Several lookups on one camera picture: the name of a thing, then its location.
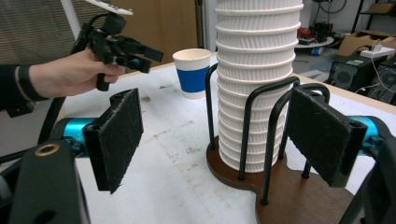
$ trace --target black foam pad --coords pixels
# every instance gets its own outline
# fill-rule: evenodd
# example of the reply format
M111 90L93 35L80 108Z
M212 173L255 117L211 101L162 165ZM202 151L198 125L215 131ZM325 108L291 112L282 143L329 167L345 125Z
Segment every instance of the black foam pad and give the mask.
M317 93L294 88L287 133L331 187L347 184L367 126L323 102Z
M143 133L138 89L110 98L111 107L83 129L99 190L115 192Z

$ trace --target white table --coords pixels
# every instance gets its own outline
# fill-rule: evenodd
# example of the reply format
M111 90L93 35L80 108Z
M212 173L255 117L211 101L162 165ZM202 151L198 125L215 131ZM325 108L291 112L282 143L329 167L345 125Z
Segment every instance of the white table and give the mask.
M215 135L216 79L215 73L211 79ZM151 69L149 74L124 76L108 92L68 97L64 113L71 118L99 117L108 108L112 94L132 88L140 92L145 131L119 189L112 195L98 191L89 159L77 159L92 223L255 223L256 195L220 183L208 170L205 98L189 100L182 96L172 64ZM396 135L396 107L336 88L331 91L336 94L330 105L346 115L377 116ZM347 97L359 98L363 103ZM287 153L289 158L298 158L289 160L290 166L303 169L304 158L292 144L288 144ZM359 157L357 164L347 187L351 192L356 191L373 162Z

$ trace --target cardboard box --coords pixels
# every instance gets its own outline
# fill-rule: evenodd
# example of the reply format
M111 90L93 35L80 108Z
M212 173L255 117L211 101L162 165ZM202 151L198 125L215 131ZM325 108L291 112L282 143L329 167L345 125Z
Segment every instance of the cardboard box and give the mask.
M376 31L362 31L346 35L337 54L339 56L349 56L355 51L368 49L364 46L372 46L377 40L381 40L381 45L384 47L396 49L396 35Z
M396 3L374 3L370 5L369 12L371 13L379 13L379 14L388 14L393 11Z

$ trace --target human arm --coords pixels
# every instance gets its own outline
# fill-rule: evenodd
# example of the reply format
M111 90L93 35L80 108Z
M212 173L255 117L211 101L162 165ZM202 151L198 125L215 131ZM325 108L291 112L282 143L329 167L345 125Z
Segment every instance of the human arm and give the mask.
M123 72L122 66L99 62L90 49L30 67L1 65L0 109L91 91L98 73L106 74L105 82L114 83Z

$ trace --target power strip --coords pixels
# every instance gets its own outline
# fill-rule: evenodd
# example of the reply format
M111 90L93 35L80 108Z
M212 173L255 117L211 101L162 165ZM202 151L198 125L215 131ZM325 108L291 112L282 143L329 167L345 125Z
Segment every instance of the power strip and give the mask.
M382 47L378 50L364 50L361 52L361 56L365 58L379 58L382 56L392 55L395 53L395 49Z

